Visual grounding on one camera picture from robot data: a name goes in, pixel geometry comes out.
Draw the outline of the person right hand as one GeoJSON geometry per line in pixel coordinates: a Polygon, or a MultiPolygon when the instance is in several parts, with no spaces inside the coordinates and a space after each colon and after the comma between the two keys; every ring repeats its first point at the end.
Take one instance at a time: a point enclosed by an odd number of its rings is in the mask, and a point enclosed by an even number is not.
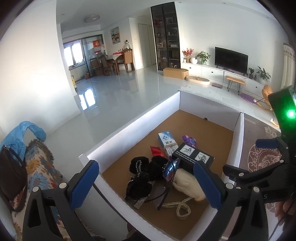
{"type": "Polygon", "coordinates": [[[287,201],[280,201],[275,203],[275,217],[277,217],[280,225],[284,223],[284,216],[294,215],[295,213],[295,199],[291,198],[287,201]]]}

